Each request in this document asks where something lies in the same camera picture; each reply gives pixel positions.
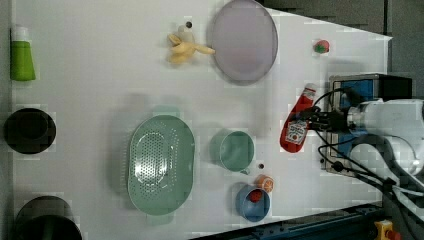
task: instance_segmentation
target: purple plate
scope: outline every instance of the purple plate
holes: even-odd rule
[[[231,79],[256,81],[274,64],[278,37],[268,11],[252,0],[234,0],[215,18],[212,47],[218,67]]]

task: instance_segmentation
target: ketchup label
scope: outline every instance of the ketchup label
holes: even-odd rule
[[[306,121],[298,120],[289,122],[287,126],[286,141],[300,145],[306,136],[306,131]]]

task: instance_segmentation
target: blue bowl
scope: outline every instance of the blue bowl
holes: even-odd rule
[[[262,192],[261,199],[256,203],[249,199],[249,194],[254,190]],[[251,222],[259,222],[268,214],[270,208],[269,195],[261,188],[246,185],[237,194],[236,208],[237,212],[245,219]]]

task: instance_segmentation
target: black bowl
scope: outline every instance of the black bowl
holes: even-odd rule
[[[24,108],[10,115],[3,131],[7,144],[23,154],[36,154],[46,150],[56,137],[53,119],[35,108]]]

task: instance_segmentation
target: plate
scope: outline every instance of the plate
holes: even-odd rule
[[[193,186],[194,137],[179,118],[155,116],[135,131],[130,143],[128,192],[150,215],[175,211]]]
[[[278,36],[268,11],[252,0],[235,0],[217,14],[212,48],[218,67],[231,79],[256,81],[274,64]]]

